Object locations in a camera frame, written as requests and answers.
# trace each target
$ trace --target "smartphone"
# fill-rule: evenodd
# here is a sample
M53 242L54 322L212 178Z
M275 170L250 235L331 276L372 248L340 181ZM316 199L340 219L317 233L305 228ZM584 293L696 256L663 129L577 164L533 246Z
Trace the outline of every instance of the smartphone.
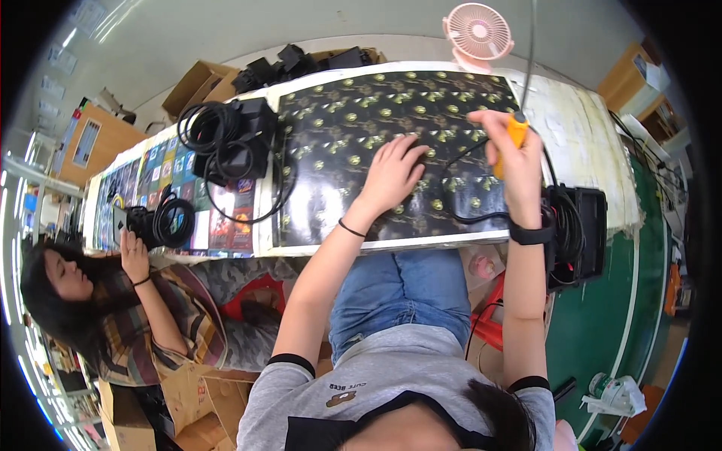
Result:
M127 227L128 213L118 206L113 206L113 241L121 245L121 231Z

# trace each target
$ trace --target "black face mask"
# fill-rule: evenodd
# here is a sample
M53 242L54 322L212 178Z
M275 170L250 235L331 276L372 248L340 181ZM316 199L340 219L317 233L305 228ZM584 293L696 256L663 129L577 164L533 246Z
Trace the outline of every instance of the black face mask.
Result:
M379 416L413 403L423 403L441 418L454 434L461 448L495 451L496 440L479 432L467 431L456 423L444 408L429 396L405 391L386 404L353 420L326 420L288 417L286 451L336 451L339 446L369 426Z

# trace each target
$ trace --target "black patterned sheet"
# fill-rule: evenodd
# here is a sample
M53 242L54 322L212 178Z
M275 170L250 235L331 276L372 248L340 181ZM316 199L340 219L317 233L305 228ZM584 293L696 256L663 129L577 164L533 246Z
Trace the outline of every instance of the black patterned sheet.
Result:
M507 229L503 218L460 224L444 211L440 173L485 138L466 120L474 110L513 112L505 79L444 71L391 72L303 89L280 100L277 151L295 163L295 188L274 221L274 247L320 245L361 191L373 155L399 133L417 133L430 150L410 197L374 223L368 240L455 235ZM284 169L292 171L291 165ZM462 217L506 211L503 182L483 149L450 168L445 186Z

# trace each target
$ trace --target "pink desk fan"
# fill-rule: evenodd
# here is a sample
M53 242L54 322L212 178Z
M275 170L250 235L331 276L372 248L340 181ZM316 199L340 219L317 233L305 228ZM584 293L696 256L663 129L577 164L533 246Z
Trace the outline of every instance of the pink desk fan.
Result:
M464 3L443 20L444 33L453 44L453 62L477 74L490 74L488 61L511 52L514 41L501 14L480 3Z

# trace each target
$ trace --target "yellow handle tool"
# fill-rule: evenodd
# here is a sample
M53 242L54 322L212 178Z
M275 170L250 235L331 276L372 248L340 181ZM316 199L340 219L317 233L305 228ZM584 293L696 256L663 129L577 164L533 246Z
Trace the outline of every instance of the yellow handle tool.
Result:
M526 129L529 128L529 121L526 120L526 116L521 111L511 113L509 115L509 125L506 131L511 136L511 140L517 148L521 148L521 143L524 142L526 137ZM501 153L497 155L497 163L493 168L494 177L499 180L504 180L504 166L501 161Z

